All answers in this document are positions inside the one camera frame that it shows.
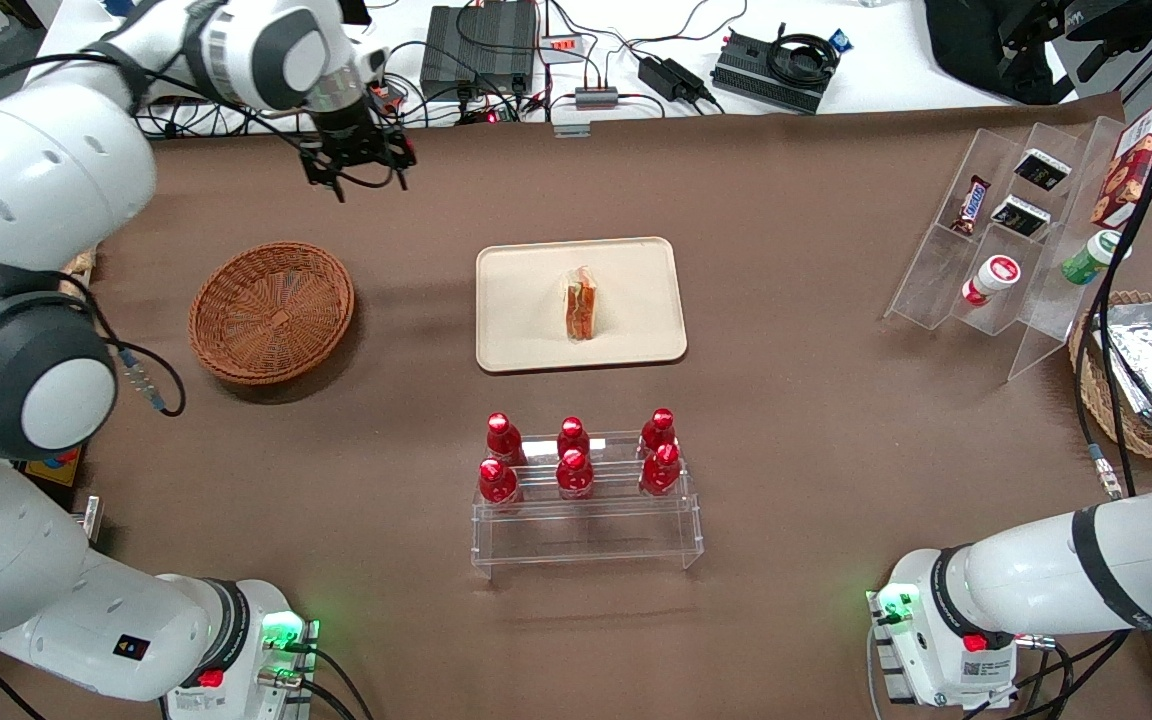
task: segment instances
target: red bottle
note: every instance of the red bottle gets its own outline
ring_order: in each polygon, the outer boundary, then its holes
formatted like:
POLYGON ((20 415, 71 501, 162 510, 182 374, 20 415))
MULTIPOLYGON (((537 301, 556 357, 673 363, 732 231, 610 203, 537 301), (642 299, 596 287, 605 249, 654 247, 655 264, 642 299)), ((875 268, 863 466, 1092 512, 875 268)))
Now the red bottle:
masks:
POLYGON ((594 494, 594 467, 579 447, 568 448, 558 461, 558 497, 563 500, 584 500, 594 494))
POLYGON ((511 467, 495 457, 488 457, 479 464, 479 492, 483 493, 483 500, 492 505, 509 505, 522 500, 518 476, 511 467))
POLYGON ((643 434, 639 435, 639 457, 646 457, 662 445, 673 445, 673 441, 675 441, 673 414, 667 407, 660 407, 652 414, 652 419, 643 425, 643 434))
POLYGON ((643 462, 639 488, 645 495, 667 495, 673 483, 682 475, 682 457, 673 442, 662 445, 643 462))
POLYGON ((589 455, 589 433, 579 418, 567 418, 563 420, 563 429, 558 432, 558 456, 562 457, 573 447, 589 455))
POLYGON ((492 414, 488 418, 488 454, 507 465, 525 465, 522 454, 522 434, 506 414, 492 414))

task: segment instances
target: red button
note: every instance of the red button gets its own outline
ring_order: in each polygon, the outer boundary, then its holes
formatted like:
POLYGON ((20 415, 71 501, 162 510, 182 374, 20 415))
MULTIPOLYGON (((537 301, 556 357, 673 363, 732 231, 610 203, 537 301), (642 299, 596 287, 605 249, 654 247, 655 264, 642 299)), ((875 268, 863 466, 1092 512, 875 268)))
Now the red button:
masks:
POLYGON ((219 688, 225 682, 225 670, 203 670, 198 673, 198 685, 204 688, 219 688))
POLYGON ((990 642, 984 639, 984 635, 963 635, 963 647, 968 652, 980 652, 990 646, 990 642))

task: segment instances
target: acrylic display rack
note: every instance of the acrylic display rack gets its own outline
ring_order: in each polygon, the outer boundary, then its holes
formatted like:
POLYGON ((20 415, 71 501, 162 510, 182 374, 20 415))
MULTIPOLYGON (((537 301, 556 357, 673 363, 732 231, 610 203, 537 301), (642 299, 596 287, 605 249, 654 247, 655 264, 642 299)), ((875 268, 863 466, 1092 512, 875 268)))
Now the acrylic display rack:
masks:
POLYGON ((996 336, 1015 323, 1025 325, 1007 373, 1009 381, 1059 350, 1069 340, 1074 317, 1087 288, 1066 281, 1060 265, 1101 229, 1089 218, 1121 131, 1123 123, 1109 118, 1098 118, 1079 137, 1043 123, 1034 124, 1024 142, 978 129, 940 213, 923 237, 884 318, 901 314, 924 328, 935 329, 954 316, 987 336, 996 336), (1070 165, 1069 177, 1044 191, 1011 172, 1025 150, 1032 147, 1070 165), (950 225, 963 206, 972 176, 988 182, 990 190, 975 233, 968 237, 953 232, 950 225), (1033 237, 1025 237, 991 222, 993 209, 1007 195, 1047 210, 1051 223, 1033 237), (1020 281, 992 297, 987 305, 970 306, 961 296, 961 288, 992 255, 1007 255, 1018 262, 1020 281))
POLYGON ((591 434, 594 494, 562 500, 554 437, 522 438, 526 465, 515 467, 522 501, 492 505, 473 493, 475 568, 488 578, 499 566, 590 560, 672 559, 689 568, 705 551, 695 479, 684 458, 667 495, 642 495, 638 442, 636 432, 591 434))

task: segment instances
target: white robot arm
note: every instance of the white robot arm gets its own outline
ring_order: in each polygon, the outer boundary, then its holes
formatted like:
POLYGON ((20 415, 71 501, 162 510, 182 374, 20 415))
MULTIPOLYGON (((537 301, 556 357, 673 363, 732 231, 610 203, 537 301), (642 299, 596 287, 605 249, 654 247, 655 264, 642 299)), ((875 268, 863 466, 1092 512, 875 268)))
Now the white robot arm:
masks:
POLYGON ((1152 630, 1152 493, 910 552, 870 609, 899 661, 889 689, 1005 705, 1020 635, 1152 630))
MULTIPOLYGON (((0 101, 0 458, 68 450, 114 404, 114 364, 92 309, 55 293, 54 272, 154 191, 154 161, 129 118, 165 88, 146 70, 234 105, 303 106, 320 131, 302 147, 311 182, 335 185, 339 169, 358 162, 399 173, 415 162, 402 132, 371 109, 367 83, 387 51, 358 53, 338 0, 143 0, 88 51, 108 60, 56 65, 0 101)), ((8 655, 106 696, 168 696, 177 719, 276 720, 291 680, 270 670, 291 669, 296 657, 273 646, 306 632, 268 583, 154 578, 100 555, 0 460, 8 655)))

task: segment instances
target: white table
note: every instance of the white table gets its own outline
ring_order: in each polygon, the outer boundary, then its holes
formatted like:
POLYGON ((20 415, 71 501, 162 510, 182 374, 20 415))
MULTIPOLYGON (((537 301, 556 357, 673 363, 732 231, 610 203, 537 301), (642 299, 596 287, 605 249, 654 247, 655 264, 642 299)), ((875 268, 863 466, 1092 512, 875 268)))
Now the white table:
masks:
MULTIPOLYGON (((374 5, 393 0, 376 1, 374 5)), ((544 0, 539 1, 541 23, 544 0)), ((689 0, 561 0, 562 6, 575 22, 584 26, 616 28, 627 38, 673 35, 682 28, 692 5, 689 0)), ((707 0, 695 14, 687 35, 700 36, 721 26, 725 18, 740 13, 744 0, 707 0)), ((349 28, 365 47, 394 47, 407 40, 425 40, 429 26, 429 10, 434 5, 446 5, 447 0, 397 0, 391 6, 379 6, 372 10, 374 23, 370 28, 349 28)), ((820 103, 819 114, 870 113, 870 111, 893 109, 941 109, 977 108, 977 106, 1014 104, 1005 97, 988 94, 960 82, 937 67, 932 58, 931 38, 922 0, 886 0, 878 8, 864 8, 856 0, 748 0, 744 17, 732 21, 737 32, 772 40, 776 26, 786 23, 786 32, 810 32, 829 37, 842 29, 851 38, 855 50, 842 56, 835 78, 820 103)), ((40 54, 74 51, 101 33, 116 26, 97 0, 65 0, 52 23, 40 54)), ((566 32, 556 12, 550 13, 550 29, 553 33, 566 32)), ((723 26, 707 40, 658 41, 646 50, 662 58, 673 58, 685 68, 708 82, 708 73, 714 67, 722 38, 723 26)), ((614 50, 617 43, 602 37, 594 47, 593 59, 602 69, 605 51, 614 50)), ((419 82, 422 46, 400 50, 389 62, 389 73, 419 82)), ((1047 46, 1047 59, 1055 77, 1064 74, 1064 66, 1055 51, 1047 46)), ((582 65, 553 65, 553 96, 568 94, 582 85, 582 65)), ((608 65, 608 82, 622 94, 652 94, 637 79, 637 63, 630 54, 614 54, 608 65)), ((532 92, 541 90, 544 73, 536 61, 532 92)), ((780 113, 776 106, 749 100, 740 94, 714 90, 714 96, 732 114, 780 113)), ((696 109, 684 103, 666 103, 666 113, 675 118, 695 115, 696 109)), ((448 114, 454 103, 431 104, 434 115, 448 114)), ((712 106, 702 104, 705 113, 717 113, 712 106)), ((529 120, 543 120, 543 113, 532 113, 529 120)), ((424 115, 414 115, 408 123, 419 127, 424 115)), ((590 120, 659 118, 654 104, 643 100, 626 100, 615 109, 576 111, 571 101, 563 101, 553 109, 553 122, 586 123, 590 120)), ((228 120, 230 127, 237 127, 228 120)), ((287 124, 285 119, 280 124, 287 124)), ((450 124, 450 119, 442 123, 450 124)))

